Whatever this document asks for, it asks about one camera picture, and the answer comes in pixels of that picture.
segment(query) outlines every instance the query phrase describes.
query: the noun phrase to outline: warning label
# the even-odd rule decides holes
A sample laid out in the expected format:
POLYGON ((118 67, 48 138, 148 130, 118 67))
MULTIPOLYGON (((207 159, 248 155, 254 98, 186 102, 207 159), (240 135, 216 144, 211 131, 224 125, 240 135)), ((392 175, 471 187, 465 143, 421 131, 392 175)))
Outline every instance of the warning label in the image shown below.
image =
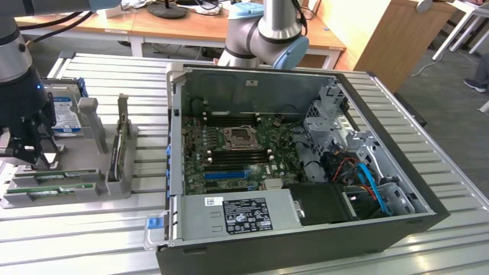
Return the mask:
POLYGON ((82 130, 76 113, 72 111, 74 102, 70 97, 55 97, 56 125, 54 130, 62 133, 74 133, 82 130))
POLYGON ((223 208, 230 234, 274 229, 266 198, 224 201, 223 208))

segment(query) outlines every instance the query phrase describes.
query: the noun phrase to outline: black object on desk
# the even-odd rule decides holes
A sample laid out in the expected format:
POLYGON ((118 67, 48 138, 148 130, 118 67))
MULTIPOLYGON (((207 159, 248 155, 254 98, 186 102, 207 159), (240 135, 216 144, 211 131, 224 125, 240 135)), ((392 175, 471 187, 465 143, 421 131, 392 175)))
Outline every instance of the black object on desk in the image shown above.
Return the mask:
POLYGON ((164 4, 162 2, 150 4, 148 11, 152 15, 164 19, 179 19, 187 14, 187 10, 178 7, 176 4, 171 4, 168 0, 164 4))

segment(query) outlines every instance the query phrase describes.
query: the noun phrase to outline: table leg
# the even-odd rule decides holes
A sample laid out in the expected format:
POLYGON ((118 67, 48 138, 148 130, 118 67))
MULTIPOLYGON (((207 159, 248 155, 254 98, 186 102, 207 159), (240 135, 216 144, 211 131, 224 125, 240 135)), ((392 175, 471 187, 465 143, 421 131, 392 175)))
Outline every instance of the table leg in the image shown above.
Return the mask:
POLYGON ((481 20, 481 16, 477 16, 476 19, 472 21, 472 24, 469 25, 469 27, 467 28, 464 34, 461 35, 461 37, 459 38, 459 40, 455 42, 455 44, 451 47, 451 52, 455 52, 459 50, 460 45, 464 43, 465 38, 471 35, 472 30, 475 29, 479 21, 481 20))
POLYGON ((451 33, 451 35, 448 36, 448 38, 445 39, 444 44, 441 45, 439 51, 435 53, 432 59, 433 60, 439 60, 441 58, 441 55, 444 54, 444 52, 447 51, 447 48, 449 47, 453 39, 456 38, 461 28, 464 28, 467 22, 469 21, 472 17, 472 13, 467 13, 463 17, 463 19, 460 20, 459 25, 453 28, 453 31, 451 33))
POLYGON ((483 44, 484 40, 488 38, 488 36, 489 36, 489 30, 487 31, 487 33, 484 34, 481 39, 477 41, 477 43, 475 44, 475 46, 469 50, 469 54, 473 54, 476 52, 477 48, 481 46, 481 44, 483 44))
POLYGON ((143 57, 143 42, 144 42, 143 37, 142 36, 131 36, 130 37, 130 42, 131 42, 132 56, 143 57))
POLYGON ((333 70, 337 59, 340 58, 341 51, 340 50, 331 50, 327 55, 327 59, 323 63, 323 69, 333 70))

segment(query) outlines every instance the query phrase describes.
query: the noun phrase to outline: red cable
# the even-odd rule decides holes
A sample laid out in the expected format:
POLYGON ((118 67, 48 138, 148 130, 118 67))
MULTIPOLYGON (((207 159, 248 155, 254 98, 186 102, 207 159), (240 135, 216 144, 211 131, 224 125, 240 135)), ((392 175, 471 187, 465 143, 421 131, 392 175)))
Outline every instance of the red cable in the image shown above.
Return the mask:
POLYGON ((375 193, 372 192, 371 188, 368 188, 368 186, 363 185, 363 184, 360 186, 363 186, 367 189, 367 192, 371 194, 371 196, 373 197, 373 200, 376 201, 377 197, 376 197, 375 193))
POLYGON ((336 170, 336 173, 335 173, 335 176, 333 176, 333 180, 332 180, 332 181, 335 181, 335 180, 336 180, 337 173, 340 173, 340 170, 341 170, 343 164, 344 164, 344 163, 345 163, 345 161, 348 161, 349 159, 352 159, 355 162, 357 162, 357 160, 356 160, 355 158, 345 158, 345 159, 343 160, 343 162, 340 163, 340 166, 339 166, 339 168, 337 168, 337 170, 336 170))

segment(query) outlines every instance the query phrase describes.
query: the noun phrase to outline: power supply label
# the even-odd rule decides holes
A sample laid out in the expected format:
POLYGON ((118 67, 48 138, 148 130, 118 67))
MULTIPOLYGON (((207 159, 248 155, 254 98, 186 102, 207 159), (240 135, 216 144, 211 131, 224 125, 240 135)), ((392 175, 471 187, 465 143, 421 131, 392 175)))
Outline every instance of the power supply label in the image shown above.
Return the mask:
POLYGON ((274 229, 266 198, 224 201, 223 208, 230 234, 274 229))

